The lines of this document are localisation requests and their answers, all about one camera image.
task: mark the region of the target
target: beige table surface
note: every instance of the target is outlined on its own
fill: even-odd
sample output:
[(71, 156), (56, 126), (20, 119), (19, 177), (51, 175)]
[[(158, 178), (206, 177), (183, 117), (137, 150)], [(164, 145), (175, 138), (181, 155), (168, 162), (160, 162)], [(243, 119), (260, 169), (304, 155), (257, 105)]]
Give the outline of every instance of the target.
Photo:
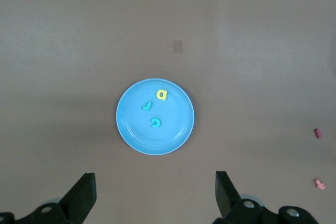
[[(195, 108), (163, 156), (115, 123), (123, 92), (153, 77)], [(95, 172), (85, 224), (212, 223), (225, 170), (271, 211), (334, 224), (335, 99), (336, 0), (0, 0), (0, 211), (21, 218)]]

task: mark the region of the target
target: plastic plate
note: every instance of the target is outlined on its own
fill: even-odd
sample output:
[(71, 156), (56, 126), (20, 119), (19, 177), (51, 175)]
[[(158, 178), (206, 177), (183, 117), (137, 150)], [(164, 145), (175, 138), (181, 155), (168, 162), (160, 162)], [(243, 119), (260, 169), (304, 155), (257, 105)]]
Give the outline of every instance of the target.
[(117, 127), (122, 138), (138, 152), (163, 155), (178, 149), (194, 126), (188, 95), (164, 79), (135, 83), (117, 106)]

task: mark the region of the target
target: small pink toy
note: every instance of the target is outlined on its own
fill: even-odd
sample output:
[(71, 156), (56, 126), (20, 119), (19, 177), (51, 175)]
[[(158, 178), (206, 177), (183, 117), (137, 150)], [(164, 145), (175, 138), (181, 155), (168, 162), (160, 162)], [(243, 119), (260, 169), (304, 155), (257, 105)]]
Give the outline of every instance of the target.
[(324, 190), (326, 188), (324, 183), (322, 183), (319, 179), (314, 179), (314, 182), (317, 188), (320, 188), (321, 190)]
[(314, 129), (314, 133), (315, 133), (316, 138), (322, 138), (322, 133), (320, 129), (318, 128)]

